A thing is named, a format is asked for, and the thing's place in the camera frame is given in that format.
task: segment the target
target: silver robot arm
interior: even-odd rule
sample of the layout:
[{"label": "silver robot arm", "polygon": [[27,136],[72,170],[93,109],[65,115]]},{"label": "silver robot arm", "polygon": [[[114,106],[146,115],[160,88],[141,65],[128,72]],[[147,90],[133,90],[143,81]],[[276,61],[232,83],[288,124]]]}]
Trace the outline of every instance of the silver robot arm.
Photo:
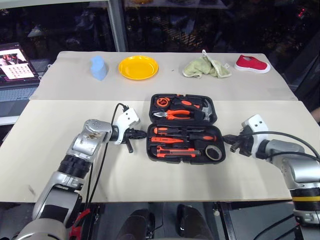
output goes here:
[{"label": "silver robot arm", "polygon": [[235,152],[239,148],[240,154],[266,159],[280,169],[292,196],[296,221],[303,227],[311,227],[309,229],[312,236],[316,235],[317,239],[320,239],[320,159],[294,153],[281,154],[304,153],[305,150],[296,143],[267,140],[268,134],[253,135],[255,132],[268,131],[267,125],[258,114],[244,121],[242,127],[243,130],[238,136],[223,136],[224,141],[232,145],[230,150]]},{"label": "silver robot arm", "polygon": [[144,131],[131,128],[138,122],[135,110],[129,107],[123,110],[113,126],[96,119],[87,120],[35,203],[33,221],[20,232],[16,240],[68,239],[66,228],[72,226],[79,214],[82,203],[79,192],[101,144],[109,141],[127,144],[129,152],[133,152],[129,139],[146,137]]}]

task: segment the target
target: green towel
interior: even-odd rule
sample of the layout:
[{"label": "green towel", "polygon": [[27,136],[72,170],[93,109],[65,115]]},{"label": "green towel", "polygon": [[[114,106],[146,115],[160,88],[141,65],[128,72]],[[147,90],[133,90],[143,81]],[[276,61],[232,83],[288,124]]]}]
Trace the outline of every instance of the green towel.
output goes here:
[{"label": "green towel", "polygon": [[188,78],[201,78],[202,74],[210,74],[212,77],[218,78],[226,78],[232,75],[219,61],[212,60],[205,50],[202,50],[202,57],[191,61],[183,69],[182,74]]}]

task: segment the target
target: toolbox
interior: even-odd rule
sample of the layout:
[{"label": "toolbox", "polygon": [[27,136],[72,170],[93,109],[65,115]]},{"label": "toolbox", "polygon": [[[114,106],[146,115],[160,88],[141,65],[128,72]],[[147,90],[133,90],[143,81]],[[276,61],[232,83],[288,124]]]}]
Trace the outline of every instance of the toolbox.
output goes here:
[{"label": "toolbox", "polygon": [[218,164],[226,158],[211,98],[155,94],[151,98],[146,152],[153,161]]}]

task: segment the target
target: laptop screen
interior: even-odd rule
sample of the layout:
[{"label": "laptop screen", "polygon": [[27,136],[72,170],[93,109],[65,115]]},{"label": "laptop screen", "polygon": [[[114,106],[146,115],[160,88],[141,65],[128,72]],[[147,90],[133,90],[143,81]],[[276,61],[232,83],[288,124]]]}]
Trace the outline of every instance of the laptop screen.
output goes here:
[{"label": "laptop screen", "polygon": [[37,72],[19,43],[0,44],[0,88],[39,82]]}]

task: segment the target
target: yellow plate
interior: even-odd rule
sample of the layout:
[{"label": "yellow plate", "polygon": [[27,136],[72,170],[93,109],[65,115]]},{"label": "yellow plate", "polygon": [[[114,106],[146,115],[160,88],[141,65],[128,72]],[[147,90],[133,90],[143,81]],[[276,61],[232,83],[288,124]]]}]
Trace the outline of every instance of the yellow plate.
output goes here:
[{"label": "yellow plate", "polygon": [[128,79],[143,80],[155,75],[158,63],[148,56],[130,56],[119,64],[119,72]]}]

